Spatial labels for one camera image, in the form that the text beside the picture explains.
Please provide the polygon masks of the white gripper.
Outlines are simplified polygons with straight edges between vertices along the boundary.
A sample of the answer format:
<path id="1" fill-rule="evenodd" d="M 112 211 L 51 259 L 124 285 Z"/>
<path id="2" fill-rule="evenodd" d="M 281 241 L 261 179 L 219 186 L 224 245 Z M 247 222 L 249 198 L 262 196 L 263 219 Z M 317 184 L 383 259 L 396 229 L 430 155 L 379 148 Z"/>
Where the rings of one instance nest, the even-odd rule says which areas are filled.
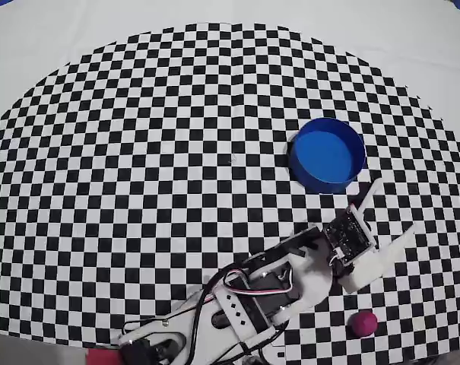
<path id="1" fill-rule="evenodd" d="M 382 190 L 382 178 L 376 179 L 364 196 L 360 206 L 350 205 L 350 210 L 363 214 L 372 204 L 373 196 Z M 318 227 L 309 227 L 286 238 L 276 246 L 251 258 L 251 264 L 261 263 L 251 272 L 251 279 L 265 279 L 281 267 L 292 271 L 290 282 L 297 290 L 298 299 L 281 307 L 284 309 L 308 309 L 321 303 L 328 295 L 333 280 L 352 294 L 382 277 L 404 253 L 406 245 L 415 240 L 415 224 L 401 236 L 379 250 L 368 249 L 351 263 L 353 271 L 338 271 L 338 261 L 331 260 L 331 246 Z"/>

